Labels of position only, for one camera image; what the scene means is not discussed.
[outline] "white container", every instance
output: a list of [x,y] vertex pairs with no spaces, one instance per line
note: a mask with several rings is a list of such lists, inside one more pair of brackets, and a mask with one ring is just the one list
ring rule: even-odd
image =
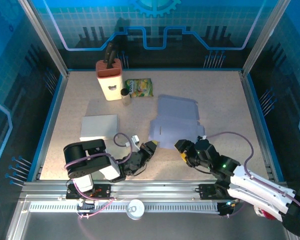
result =
[[98,79],[105,99],[108,101],[120,100],[122,81],[122,65],[119,59],[114,59],[113,68],[107,69],[107,63],[100,60],[96,63],[96,78]]
[[139,220],[145,213],[145,205],[138,199],[133,199],[129,202],[126,208],[126,214],[133,220]]

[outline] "knife block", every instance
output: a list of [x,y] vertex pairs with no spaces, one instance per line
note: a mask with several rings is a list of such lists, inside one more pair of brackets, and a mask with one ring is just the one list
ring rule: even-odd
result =
[[113,68],[107,69],[107,65],[103,60],[96,62],[96,78],[107,101],[120,100],[123,88],[121,61],[115,58]]

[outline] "snack bag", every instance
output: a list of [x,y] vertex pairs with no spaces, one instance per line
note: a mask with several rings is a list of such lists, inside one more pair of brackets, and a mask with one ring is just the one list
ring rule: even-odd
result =
[[128,79],[125,87],[129,89],[132,98],[154,96],[151,78]]

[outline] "glass panel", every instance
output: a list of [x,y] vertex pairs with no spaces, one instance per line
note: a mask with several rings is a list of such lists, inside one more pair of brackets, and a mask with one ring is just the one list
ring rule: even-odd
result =
[[300,1],[292,0],[251,71],[284,178],[300,187]]
[[0,1],[0,239],[6,237],[59,75],[18,1]]
[[94,69],[110,40],[125,68],[242,68],[277,0],[33,3],[70,69]]

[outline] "beige tabletop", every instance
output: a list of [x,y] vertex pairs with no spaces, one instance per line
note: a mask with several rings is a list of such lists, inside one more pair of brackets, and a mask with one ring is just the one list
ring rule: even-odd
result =
[[[81,121],[84,116],[118,114],[119,132],[138,135],[140,142],[148,141],[150,121],[157,116],[158,96],[165,94],[189,98],[198,102],[200,123],[207,135],[233,131],[246,136],[254,147],[248,168],[268,178],[255,128],[236,71],[124,71],[123,80],[151,78],[154,97],[133,98],[123,106],[120,100],[106,101],[93,71],[70,73],[61,107],[55,123],[41,180],[67,180],[64,170],[63,148],[80,141]],[[119,143],[125,143],[123,137]],[[216,150],[243,164],[251,150],[245,140],[235,135],[221,135],[210,139]],[[107,151],[119,159],[129,153],[106,140]],[[101,179],[96,172],[94,179]],[[134,180],[209,180],[214,177],[188,167],[178,151],[158,148],[145,172]]]

